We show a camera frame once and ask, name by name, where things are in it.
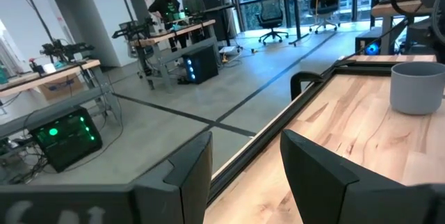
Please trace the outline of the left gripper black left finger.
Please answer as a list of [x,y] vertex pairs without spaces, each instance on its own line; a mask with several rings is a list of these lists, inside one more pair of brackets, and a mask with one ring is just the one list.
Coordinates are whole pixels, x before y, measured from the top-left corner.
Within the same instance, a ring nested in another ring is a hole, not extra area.
[[134,223],[202,224],[211,187],[212,133],[206,131],[138,177]]

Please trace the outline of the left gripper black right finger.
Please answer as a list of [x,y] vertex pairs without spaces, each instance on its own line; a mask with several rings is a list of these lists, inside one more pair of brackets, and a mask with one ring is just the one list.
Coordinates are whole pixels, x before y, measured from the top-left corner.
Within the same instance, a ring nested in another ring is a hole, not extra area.
[[405,186],[285,129],[280,152],[303,223],[444,224],[444,185]]

